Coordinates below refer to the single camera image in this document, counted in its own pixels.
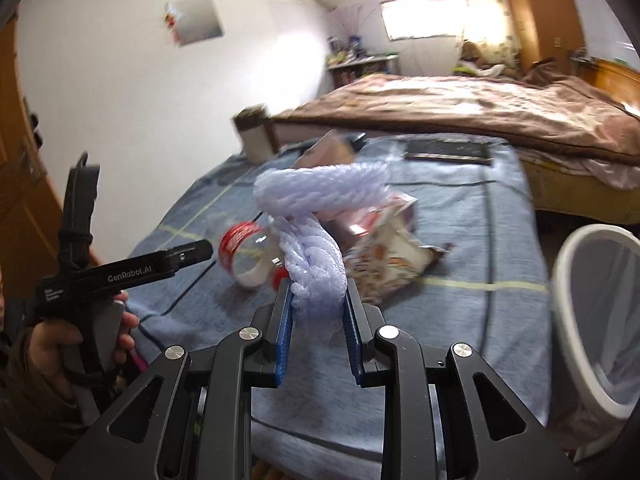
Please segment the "wooden headboard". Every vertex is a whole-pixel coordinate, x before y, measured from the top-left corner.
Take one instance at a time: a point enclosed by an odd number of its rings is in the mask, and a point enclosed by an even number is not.
[[[578,75],[616,101],[640,109],[640,73],[632,68],[595,59],[591,65],[582,65]]]

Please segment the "smartphone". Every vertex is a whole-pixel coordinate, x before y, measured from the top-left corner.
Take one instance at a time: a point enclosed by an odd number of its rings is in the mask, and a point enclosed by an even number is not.
[[[404,150],[404,158],[486,166],[490,166],[493,161],[488,143],[459,140],[409,140]]]

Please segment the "metal screw cap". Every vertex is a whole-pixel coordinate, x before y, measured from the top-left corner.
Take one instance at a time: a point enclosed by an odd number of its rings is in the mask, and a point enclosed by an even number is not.
[[[178,345],[169,346],[169,348],[164,351],[164,357],[171,360],[180,359],[183,355],[184,348]]]
[[[378,332],[385,339],[395,339],[400,333],[400,331],[393,325],[381,326]]]
[[[469,357],[473,353],[471,346],[466,343],[456,343],[453,345],[453,351],[460,357]]]
[[[252,326],[248,326],[248,327],[246,327],[246,328],[243,328],[243,329],[240,331],[240,337],[241,337],[242,339],[247,339],[247,340],[255,339],[255,338],[257,338],[259,335],[260,335],[260,332],[258,331],[258,329],[257,329],[257,328],[254,328],[254,327],[252,327]]]

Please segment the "brown blanket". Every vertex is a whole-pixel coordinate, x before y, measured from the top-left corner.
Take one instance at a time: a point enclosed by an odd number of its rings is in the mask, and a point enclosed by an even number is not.
[[[553,62],[521,82],[490,78],[373,74],[276,122],[389,132],[462,132],[507,139],[559,155],[640,165],[640,120]]]

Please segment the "curtain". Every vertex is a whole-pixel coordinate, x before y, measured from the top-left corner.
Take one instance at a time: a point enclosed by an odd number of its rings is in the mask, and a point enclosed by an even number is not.
[[[473,41],[489,63],[516,65],[520,39],[513,24],[509,0],[466,0],[464,39]]]

